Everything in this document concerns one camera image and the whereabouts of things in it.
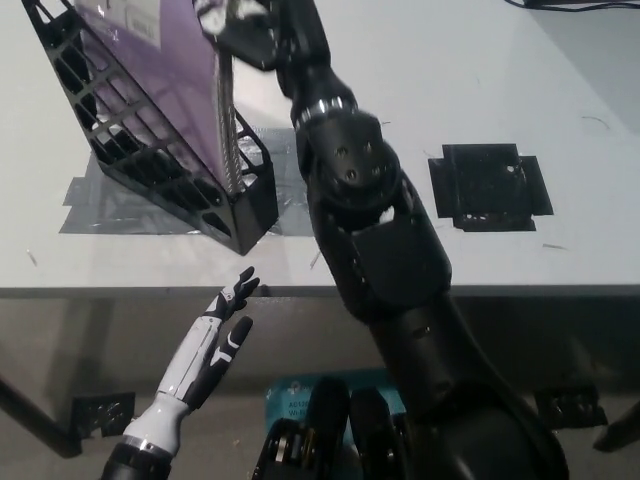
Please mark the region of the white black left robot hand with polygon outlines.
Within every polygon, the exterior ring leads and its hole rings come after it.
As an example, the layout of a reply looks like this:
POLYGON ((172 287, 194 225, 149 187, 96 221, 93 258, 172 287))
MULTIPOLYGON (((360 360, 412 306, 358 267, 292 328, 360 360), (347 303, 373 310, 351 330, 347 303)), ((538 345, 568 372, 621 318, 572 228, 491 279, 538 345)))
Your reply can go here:
POLYGON ((228 371, 253 320, 242 317, 226 335, 221 334, 221 329, 246 306, 259 283, 255 269, 249 267, 234 284, 217 293, 176 350, 158 386, 160 394, 177 399, 191 411, 201 408, 228 371))

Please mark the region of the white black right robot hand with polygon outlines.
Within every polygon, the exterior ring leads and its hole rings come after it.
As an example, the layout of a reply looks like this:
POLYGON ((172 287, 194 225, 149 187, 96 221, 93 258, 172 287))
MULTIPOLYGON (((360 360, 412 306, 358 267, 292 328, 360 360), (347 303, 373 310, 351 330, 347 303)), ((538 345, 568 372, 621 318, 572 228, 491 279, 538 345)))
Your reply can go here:
POLYGON ((204 37, 220 53, 261 71, 279 60, 276 1, 193 1, 204 37))

